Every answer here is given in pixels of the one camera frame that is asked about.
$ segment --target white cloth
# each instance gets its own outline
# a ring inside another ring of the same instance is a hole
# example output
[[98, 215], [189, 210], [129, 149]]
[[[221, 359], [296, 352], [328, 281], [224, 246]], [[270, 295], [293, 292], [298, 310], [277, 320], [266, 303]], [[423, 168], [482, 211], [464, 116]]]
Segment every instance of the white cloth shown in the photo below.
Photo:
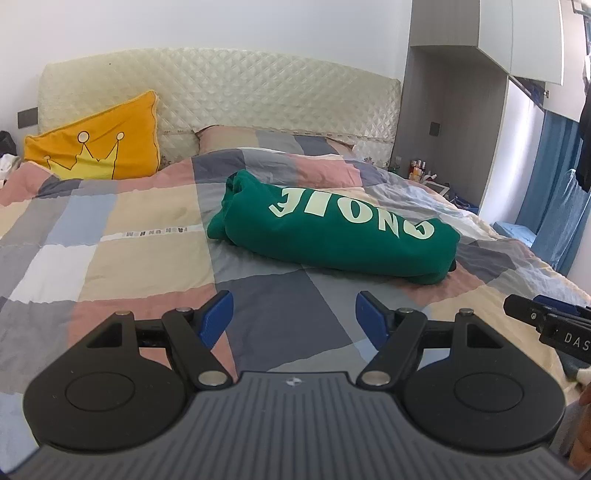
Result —
[[0, 157], [0, 189], [4, 186], [4, 182], [8, 180], [8, 176], [13, 170], [16, 170], [19, 158], [5, 153]]

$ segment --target plaid duvet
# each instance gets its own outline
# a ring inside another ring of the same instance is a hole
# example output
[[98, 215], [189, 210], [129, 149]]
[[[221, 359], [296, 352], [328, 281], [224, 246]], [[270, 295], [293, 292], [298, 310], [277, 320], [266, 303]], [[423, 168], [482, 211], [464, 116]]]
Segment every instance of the plaid duvet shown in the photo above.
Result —
[[[415, 223], [437, 217], [462, 235], [457, 270], [438, 285], [418, 286], [279, 262], [210, 240], [204, 230], [225, 180], [243, 168], [267, 183], [350, 196]], [[213, 351], [235, 377], [244, 370], [344, 370], [355, 378], [375, 353], [355, 320], [355, 296], [369, 290], [391, 309], [413, 307], [437, 320], [473, 308], [567, 396], [574, 383], [556, 352], [532, 327], [506, 317], [502, 304], [511, 293], [591, 304], [520, 241], [500, 237], [423, 186], [338, 155], [223, 150], [117, 181], [60, 181], [25, 163], [0, 190], [0, 468], [35, 448], [22, 394], [69, 346], [115, 310], [157, 318], [177, 306], [199, 308], [219, 290], [233, 293], [235, 314]], [[166, 363], [163, 351], [142, 354]]]

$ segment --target bottle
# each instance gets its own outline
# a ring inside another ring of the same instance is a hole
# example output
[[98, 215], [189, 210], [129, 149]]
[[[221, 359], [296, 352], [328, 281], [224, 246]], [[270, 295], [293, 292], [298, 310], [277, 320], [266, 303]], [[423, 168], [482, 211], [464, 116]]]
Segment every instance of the bottle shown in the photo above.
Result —
[[408, 166], [408, 179], [409, 180], [412, 180], [411, 177], [413, 176], [414, 167], [416, 166], [416, 164], [417, 164], [417, 160], [411, 160], [410, 161], [410, 165]]
[[392, 165], [391, 168], [388, 169], [388, 171], [398, 174], [398, 170], [400, 170], [401, 163], [402, 157], [394, 157], [394, 165]]
[[426, 170], [427, 170], [427, 162], [423, 161], [423, 162], [421, 162], [421, 180], [420, 181], [423, 181], [423, 178], [425, 178]]
[[417, 163], [414, 166], [412, 181], [420, 182], [421, 181], [421, 175], [422, 174], [423, 174], [423, 171], [419, 167], [419, 163]]

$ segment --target blue cushion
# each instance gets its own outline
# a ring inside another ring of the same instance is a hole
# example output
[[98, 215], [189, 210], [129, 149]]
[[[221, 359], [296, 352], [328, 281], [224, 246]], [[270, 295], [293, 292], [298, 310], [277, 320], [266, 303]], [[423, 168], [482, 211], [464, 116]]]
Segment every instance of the blue cushion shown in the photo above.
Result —
[[495, 222], [492, 226], [496, 233], [509, 238], [516, 238], [521, 240], [524, 244], [531, 248], [535, 240], [535, 233], [523, 225], [515, 225], [514, 223]]

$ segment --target quilted headboard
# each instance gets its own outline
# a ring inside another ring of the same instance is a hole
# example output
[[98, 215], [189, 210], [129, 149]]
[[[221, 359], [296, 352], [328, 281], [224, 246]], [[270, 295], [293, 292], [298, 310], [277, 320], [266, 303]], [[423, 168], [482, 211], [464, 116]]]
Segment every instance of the quilted headboard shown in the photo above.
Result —
[[40, 132], [154, 89], [163, 157], [195, 155], [214, 124], [351, 137], [391, 151], [400, 81], [332, 63], [258, 51], [149, 48], [49, 64], [39, 85]]

